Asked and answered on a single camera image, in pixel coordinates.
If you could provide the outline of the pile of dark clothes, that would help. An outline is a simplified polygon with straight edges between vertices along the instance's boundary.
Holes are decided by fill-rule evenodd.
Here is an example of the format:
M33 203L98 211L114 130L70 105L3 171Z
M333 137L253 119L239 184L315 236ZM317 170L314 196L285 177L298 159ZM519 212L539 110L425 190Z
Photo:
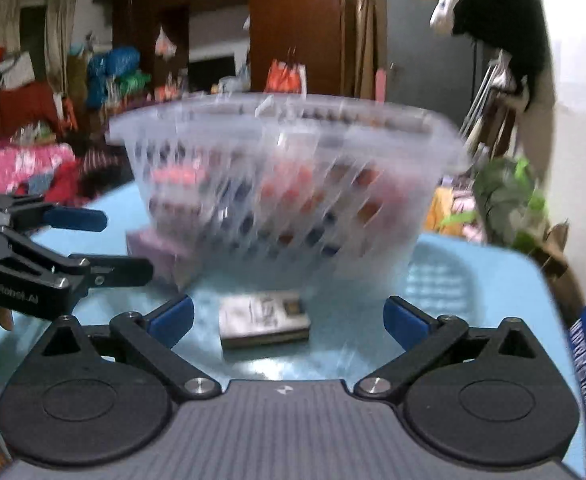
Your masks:
M92 146L80 156L66 143L0 148L0 194L42 195L49 202L82 206L131 180L119 146Z

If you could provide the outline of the purple plastic packet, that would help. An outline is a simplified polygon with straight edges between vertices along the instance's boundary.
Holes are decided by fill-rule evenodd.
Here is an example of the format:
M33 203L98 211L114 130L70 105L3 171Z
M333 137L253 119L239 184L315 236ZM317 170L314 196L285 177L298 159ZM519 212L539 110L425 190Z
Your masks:
M201 273L202 260L190 246L156 233L153 228L126 232L127 254L147 258L153 266L153 280L175 289L187 288Z

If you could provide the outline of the red and white packet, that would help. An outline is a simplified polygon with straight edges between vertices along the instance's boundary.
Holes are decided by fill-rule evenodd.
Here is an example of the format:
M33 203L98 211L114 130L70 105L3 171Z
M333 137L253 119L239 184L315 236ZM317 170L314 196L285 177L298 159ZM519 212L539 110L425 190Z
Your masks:
M199 194L207 180L205 168L197 165L171 165L151 171L151 190L167 193Z

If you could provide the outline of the grey white flat box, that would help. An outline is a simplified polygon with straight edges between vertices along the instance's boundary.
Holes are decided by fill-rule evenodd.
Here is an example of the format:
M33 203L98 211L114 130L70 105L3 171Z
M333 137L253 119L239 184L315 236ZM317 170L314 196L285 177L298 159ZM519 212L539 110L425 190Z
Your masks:
M298 292L230 295L219 303L219 338L225 350L305 341L310 327Z

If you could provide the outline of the translucent white plastic basket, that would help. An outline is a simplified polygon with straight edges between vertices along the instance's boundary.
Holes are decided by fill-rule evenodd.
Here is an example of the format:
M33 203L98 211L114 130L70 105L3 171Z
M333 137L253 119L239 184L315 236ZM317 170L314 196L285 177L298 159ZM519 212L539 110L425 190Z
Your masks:
M423 108L336 96L233 93L110 121L160 236L209 264L303 278L403 271L438 183L466 169L457 127ZM197 165L199 194L151 190L151 171Z

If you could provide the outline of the green plastic bag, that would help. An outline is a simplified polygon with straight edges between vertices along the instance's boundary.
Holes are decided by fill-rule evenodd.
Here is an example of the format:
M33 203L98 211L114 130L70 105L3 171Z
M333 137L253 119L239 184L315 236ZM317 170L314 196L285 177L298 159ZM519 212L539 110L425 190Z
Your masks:
M548 228L546 200L525 157L498 157L476 174L472 186L487 242L530 254Z

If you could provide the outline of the dark red wooden wardrobe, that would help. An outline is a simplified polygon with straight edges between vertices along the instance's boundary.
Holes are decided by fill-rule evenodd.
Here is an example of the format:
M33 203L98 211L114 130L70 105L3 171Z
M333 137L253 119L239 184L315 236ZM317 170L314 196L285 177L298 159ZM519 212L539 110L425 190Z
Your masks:
M264 90L272 61L306 67L311 94L341 92L341 0L112 0L113 44L136 48L140 67L160 86L188 62L199 35L198 16L225 36L233 29L223 11L246 6L249 17L251 88Z

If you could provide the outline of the orange white hanging bag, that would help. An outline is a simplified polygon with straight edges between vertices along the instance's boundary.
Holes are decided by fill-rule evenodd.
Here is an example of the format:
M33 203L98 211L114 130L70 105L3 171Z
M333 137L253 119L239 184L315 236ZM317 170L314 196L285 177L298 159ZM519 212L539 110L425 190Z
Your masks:
M307 93L306 66L273 60L267 74L265 92L305 96Z

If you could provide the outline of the grey metal door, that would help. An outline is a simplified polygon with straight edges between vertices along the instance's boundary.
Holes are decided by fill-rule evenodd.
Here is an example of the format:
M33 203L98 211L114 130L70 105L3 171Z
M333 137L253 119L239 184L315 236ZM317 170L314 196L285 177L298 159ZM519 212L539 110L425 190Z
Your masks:
M467 36L435 32L437 0L385 0L386 99L435 110L460 126L485 70L482 49Z

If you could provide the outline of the black hanging garment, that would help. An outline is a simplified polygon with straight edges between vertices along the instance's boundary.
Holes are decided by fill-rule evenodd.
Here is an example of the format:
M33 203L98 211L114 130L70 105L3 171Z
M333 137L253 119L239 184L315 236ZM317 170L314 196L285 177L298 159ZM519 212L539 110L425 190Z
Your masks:
M508 53L517 94L526 91L526 103L534 101L537 79L549 56L540 0L458 0L453 34L468 35Z

